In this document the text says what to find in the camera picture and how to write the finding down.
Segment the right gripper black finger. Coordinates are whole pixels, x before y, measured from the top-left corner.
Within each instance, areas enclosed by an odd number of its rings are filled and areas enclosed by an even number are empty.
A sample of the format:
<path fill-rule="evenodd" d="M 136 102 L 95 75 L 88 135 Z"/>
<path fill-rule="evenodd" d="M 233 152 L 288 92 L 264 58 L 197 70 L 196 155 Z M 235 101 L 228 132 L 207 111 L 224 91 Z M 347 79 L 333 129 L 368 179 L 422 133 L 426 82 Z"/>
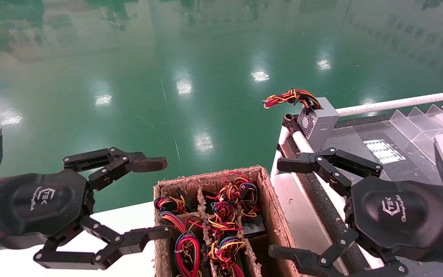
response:
<path fill-rule="evenodd" d="M 349 197 L 352 182 L 339 170 L 344 170 L 362 178 L 380 177 L 383 166 L 355 154 L 330 147 L 318 153 L 301 153 L 298 158 L 280 158 L 277 169 L 284 172 L 309 174 L 316 172 L 330 187 L 342 197 Z"/>

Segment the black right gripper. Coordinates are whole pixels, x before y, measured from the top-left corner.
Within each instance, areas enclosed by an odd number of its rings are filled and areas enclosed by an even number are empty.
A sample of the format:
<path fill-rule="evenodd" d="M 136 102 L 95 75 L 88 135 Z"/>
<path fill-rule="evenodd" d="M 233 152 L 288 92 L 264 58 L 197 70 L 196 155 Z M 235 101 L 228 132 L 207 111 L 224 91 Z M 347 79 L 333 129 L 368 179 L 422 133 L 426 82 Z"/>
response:
<path fill-rule="evenodd" d="M 350 188 L 348 229 L 321 255 L 271 244 L 269 256 L 290 260 L 297 271 L 315 277 L 343 277 L 334 262 L 352 245 L 383 260 L 384 266 L 351 277 L 405 277 L 406 265 L 395 256 L 443 262 L 443 188 L 417 181 L 367 177 Z"/>

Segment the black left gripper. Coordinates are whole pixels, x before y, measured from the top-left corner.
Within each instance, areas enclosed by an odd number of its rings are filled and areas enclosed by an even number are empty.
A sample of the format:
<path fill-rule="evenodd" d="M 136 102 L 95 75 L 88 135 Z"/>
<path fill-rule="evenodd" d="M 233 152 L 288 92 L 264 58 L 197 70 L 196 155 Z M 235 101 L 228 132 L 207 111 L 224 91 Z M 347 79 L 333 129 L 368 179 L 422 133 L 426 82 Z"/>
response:
<path fill-rule="evenodd" d="M 33 260 L 46 269 L 106 270 L 148 242 L 171 236 L 165 226 L 119 234 L 89 217 L 94 203 L 87 180 L 72 170 L 0 178 L 0 250 L 44 244 Z M 57 250 L 82 231 L 106 246 L 97 253 Z"/>

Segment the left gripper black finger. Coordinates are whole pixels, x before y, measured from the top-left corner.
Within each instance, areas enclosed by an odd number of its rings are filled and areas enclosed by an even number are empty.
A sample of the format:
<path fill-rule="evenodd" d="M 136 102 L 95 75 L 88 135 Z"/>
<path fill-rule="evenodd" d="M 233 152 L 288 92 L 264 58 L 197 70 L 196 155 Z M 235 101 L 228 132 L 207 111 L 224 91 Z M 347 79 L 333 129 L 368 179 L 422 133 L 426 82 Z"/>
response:
<path fill-rule="evenodd" d="M 116 147 L 67 156 L 64 169 L 84 172 L 97 169 L 88 176 L 88 187 L 100 191 L 129 172 L 157 172 L 167 168 L 165 157 L 146 157 L 143 152 L 124 152 Z"/>

